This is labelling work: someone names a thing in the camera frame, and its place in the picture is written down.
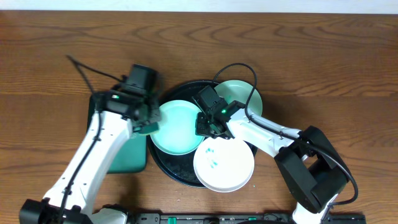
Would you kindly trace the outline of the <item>green yellow sponge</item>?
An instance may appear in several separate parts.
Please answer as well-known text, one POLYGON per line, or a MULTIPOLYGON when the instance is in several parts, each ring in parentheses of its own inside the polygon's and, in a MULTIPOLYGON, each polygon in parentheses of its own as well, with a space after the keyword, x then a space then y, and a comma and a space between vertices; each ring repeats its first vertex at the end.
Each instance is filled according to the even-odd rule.
POLYGON ((151 135, 159 130, 158 122, 149 123, 140 127, 138 133, 140 135, 151 135))

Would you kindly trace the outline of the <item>light green plate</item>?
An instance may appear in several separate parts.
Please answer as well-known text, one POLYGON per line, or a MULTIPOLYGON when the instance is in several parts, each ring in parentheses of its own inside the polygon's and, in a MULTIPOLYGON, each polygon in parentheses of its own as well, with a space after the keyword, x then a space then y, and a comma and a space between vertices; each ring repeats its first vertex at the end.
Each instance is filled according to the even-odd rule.
POLYGON ((160 106, 159 130, 150 135, 160 149, 174 156, 194 151, 205 139, 196 135, 198 106, 185 100, 172 100, 160 106))
MULTIPOLYGON (((252 85, 241 80, 228 80, 215 86, 215 91, 223 97, 228 104, 234 100, 246 103, 252 90, 252 85)), ((262 114, 262 98, 257 90, 254 90, 248 108, 257 115, 262 114)))

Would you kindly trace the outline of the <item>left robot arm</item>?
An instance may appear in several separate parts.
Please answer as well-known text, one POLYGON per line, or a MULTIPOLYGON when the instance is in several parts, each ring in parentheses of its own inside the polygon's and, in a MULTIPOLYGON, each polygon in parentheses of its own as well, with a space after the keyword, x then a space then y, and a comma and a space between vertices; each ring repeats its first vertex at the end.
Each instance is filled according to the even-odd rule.
POLYGON ((108 90, 93 93, 91 99, 95 110, 82 143, 43 199, 24 202, 20 223, 133 223, 127 210, 107 205, 95 212, 94 203, 120 148, 135 135, 158 130, 159 96, 108 90))

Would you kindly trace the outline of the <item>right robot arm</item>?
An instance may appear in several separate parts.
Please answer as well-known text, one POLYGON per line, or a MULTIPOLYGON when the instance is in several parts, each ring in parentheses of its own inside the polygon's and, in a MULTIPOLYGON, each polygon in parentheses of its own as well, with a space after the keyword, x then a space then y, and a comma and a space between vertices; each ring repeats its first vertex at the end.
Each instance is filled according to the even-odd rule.
POLYGON ((241 139, 272 156, 293 198, 294 223, 322 223, 336 206, 338 194, 355 180, 324 133, 309 126, 301 131, 276 124, 249 109, 227 103, 206 86, 193 96, 201 110, 197 134, 214 139, 241 139))

